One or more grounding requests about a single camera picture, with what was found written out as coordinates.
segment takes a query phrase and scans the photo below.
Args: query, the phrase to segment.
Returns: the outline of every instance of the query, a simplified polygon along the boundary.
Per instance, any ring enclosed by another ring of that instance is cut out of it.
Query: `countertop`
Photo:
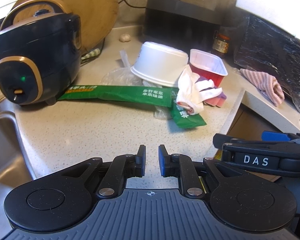
[[[76,84],[97,85],[109,71],[121,66],[121,49],[133,64],[142,42],[132,37],[127,43],[106,42],[101,56],[80,68]],[[215,133],[227,133],[240,103],[263,116],[282,132],[300,132],[300,114],[284,101],[275,107],[239,71],[225,62],[228,76],[221,83],[227,100],[223,107],[205,106],[201,113],[207,125],[183,130],[173,120],[153,117],[154,107],[123,102],[59,101],[15,106],[21,138],[35,175],[39,178],[91,157],[112,161],[121,154],[136,154],[146,145],[146,175],[128,179],[131,188],[178,187],[176,178],[160,176],[158,146],[169,154],[189,155],[193,161],[213,156]]]

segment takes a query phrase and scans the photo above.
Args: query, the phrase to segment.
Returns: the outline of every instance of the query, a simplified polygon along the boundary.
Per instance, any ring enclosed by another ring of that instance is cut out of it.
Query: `black plastic wrap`
[[[250,15],[234,62],[267,72],[287,90],[300,112],[300,41],[279,27]]]

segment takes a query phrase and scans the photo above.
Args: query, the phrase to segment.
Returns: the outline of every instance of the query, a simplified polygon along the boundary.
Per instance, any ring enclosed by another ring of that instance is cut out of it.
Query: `red plastic container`
[[[192,72],[212,79],[216,87],[219,87],[223,78],[228,75],[221,58],[198,49],[190,50],[190,67]]]

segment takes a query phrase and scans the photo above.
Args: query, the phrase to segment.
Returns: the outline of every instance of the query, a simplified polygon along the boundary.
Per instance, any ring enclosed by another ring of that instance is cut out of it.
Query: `green plastic packaging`
[[[175,123],[180,128],[194,128],[198,126],[206,125],[207,123],[199,114],[189,115],[183,107],[177,105],[177,93],[178,89],[173,88],[171,91],[172,107],[170,108],[170,114]]]
[[[58,100],[98,98],[109,101],[123,101],[155,106],[171,107],[171,88],[135,86],[73,86]]]

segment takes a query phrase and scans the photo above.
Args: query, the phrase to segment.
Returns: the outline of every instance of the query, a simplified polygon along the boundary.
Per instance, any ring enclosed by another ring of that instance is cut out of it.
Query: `stainless steel sink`
[[[15,187],[35,178],[25,154],[13,106],[0,101],[0,239],[12,229],[3,210],[7,194]]]

